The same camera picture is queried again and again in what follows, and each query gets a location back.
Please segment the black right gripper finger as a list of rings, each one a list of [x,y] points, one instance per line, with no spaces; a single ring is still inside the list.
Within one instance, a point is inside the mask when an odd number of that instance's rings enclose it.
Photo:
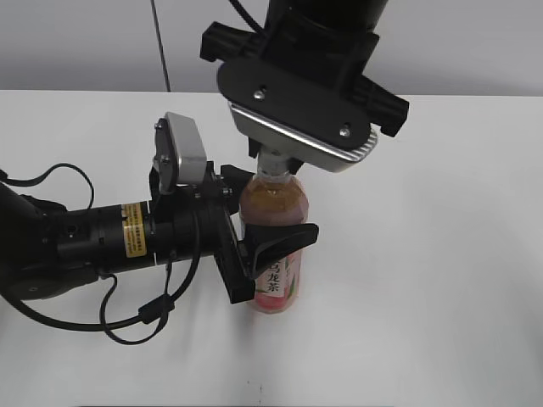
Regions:
[[[248,138],[248,155],[252,159],[257,159],[258,154],[260,153],[262,143],[249,137]]]
[[[287,169],[292,175],[297,175],[304,162],[294,157],[287,159]]]

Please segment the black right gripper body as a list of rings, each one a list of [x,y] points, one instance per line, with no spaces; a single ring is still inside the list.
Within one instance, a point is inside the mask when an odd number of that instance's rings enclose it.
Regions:
[[[221,61],[220,93],[257,114],[327,142],[360,147],[371,125],[395,137],[409,103],[364,76],[381,8],[269,8],[263,32],[219,22],[200,57]]]

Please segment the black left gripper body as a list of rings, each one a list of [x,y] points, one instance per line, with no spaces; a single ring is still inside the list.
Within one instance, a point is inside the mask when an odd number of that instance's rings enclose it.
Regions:
[[[148,247],[159,263],[191,261],[181,286],[171,295],[177,301],[188,289],[203,257],[214,258],[232,304],[254,299],[255,282],[245,274],[243,256],[238,251],[238,236],[222,197],[220,173],[209,161],[199,185],[178,186],[162,195],[155,169],[149,172],[151,200]]]

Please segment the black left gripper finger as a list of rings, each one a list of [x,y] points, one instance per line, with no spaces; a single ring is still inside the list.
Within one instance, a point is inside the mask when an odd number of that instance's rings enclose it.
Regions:
[[[319,227],[305,223],[291,226],[247,224],[244,233],[244,266],[249,279],[257,279],[271,265],[317,241]]]
[[[255,173],[239,169],[231,164],[221,166],[221,191],[229,212],[239,211],[239,200],[242,192]]]

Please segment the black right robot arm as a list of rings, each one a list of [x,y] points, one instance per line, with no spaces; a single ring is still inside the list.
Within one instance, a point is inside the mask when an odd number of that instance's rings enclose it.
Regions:
[[[200,57],[218,62],[216,83],[249,155],[280,153],[289,172],[304,164],[340,172],[360,163],[379,135],[394,137],[409,103],[367,78],[383,1],[272,1],[263,24],[219,22]]]

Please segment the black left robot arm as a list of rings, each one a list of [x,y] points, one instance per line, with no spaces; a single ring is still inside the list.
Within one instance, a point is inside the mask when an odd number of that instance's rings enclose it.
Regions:
[[[67,210],[62,204],[17,193],[37,179],[1,177],[1,280],[17,298],[45,299],[120,273],[168,261],[211,256],[234,304],[250,301],[255,281],[273,263],[312,245],[314,224],[249,227],[238,237],[231,217],[248,171],[206,168],[197,185],[159,190],[149,174],[148,201]]]

